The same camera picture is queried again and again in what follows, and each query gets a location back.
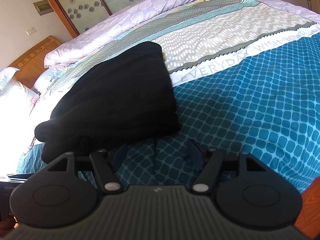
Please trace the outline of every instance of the wall switch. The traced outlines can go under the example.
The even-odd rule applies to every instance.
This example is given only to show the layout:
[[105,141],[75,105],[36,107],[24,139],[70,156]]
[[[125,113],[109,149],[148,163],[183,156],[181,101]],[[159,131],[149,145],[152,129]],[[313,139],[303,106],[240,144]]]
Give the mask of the wall switch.
[[28,34],[29,36],[30,36],[31,34],[35,33],[36,31],[37,31],[37,30],[36,30],[35,27],[32,27],[32,28],[26,30],[26,32],[27,32],[27,34]]

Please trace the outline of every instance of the black garment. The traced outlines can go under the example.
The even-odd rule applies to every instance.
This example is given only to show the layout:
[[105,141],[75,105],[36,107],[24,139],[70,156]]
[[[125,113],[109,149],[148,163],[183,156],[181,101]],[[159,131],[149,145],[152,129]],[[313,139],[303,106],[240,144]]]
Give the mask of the black garment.
[[42,160],[176,132],[176,107],[161,46],[140,43],[90,69],[36,127]]

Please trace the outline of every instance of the wooden headboard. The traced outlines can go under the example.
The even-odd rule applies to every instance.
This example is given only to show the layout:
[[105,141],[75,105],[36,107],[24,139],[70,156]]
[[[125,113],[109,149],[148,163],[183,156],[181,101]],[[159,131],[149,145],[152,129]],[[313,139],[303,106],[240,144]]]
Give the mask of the wooden headboard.
[[46,70],[43,63],[45,55],[61,44],[62,42],[57,38],[49,36],[33,46],[9,65],[20,69],[14,77],[26,87],[31,88],[37,78]]

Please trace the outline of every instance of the gray flower pattern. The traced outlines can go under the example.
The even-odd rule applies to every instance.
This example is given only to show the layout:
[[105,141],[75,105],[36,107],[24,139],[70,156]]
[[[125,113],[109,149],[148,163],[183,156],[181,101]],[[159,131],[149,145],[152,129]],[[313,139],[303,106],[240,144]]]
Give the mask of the gray flower pattern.
[[74,4],[76,2],[76,0],[69,0],[70,4]]

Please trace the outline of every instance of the wooden door frame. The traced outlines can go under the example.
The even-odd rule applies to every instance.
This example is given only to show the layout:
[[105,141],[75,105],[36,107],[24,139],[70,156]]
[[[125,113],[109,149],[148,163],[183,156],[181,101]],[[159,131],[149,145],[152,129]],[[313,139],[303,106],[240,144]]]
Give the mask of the wooden door frame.
[[56,12],[67,31],[70,33],[72,38],[76,38],[80,35],[76,27],[73,25],[65,10],[62,8],[58,0],[48,0],[51,4],[52,9]]

